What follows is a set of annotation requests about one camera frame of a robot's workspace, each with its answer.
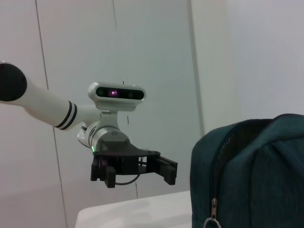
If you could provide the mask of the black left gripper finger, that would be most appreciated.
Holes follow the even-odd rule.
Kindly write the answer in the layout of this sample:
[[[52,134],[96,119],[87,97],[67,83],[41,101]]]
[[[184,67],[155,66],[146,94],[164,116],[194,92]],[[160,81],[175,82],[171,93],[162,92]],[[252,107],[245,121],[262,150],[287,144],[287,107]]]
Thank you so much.
[[[178,163],[162,156],[152,159],[153,171],[162,176],[169,185],[175,185]]]
[[[111,160],[102,156],[94,156],[91,164],[90,181],[103,181],[107,188],[114,188],[116,169]]]

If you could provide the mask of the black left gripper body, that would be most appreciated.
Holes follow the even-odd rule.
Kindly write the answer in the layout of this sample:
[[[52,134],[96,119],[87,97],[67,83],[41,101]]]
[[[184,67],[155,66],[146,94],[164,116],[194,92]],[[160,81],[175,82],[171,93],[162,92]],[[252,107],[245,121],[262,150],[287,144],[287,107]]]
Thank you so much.
[[[98,140],[93,150],[93,161],[91,164],[92,177],[104,177],[105,169],[113,167],[117,175],[138,175],[148,173],[147,162],[141,161],[160,158],[157,151],[139,149],[129,140],[123,142]]]

